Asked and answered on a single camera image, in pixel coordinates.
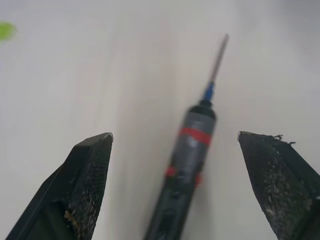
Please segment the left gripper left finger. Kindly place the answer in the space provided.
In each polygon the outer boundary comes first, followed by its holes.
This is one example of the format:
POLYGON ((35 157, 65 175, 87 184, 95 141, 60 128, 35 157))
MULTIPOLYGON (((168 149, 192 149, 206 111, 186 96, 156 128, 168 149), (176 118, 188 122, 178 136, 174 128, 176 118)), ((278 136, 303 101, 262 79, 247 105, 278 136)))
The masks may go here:
POLYGON ((113 134, 76 144, 39 187, 8 240, 90 240, 101 210, 113 134))

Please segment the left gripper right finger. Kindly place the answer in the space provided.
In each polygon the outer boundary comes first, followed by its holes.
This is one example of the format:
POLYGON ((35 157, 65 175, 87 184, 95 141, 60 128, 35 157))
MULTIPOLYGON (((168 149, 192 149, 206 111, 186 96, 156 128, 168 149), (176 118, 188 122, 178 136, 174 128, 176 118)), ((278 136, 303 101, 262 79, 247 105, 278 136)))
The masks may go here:
POLYGON ((240 131, 254 195, 279 240, 320 238, 320 176, 281 135, 240 131))

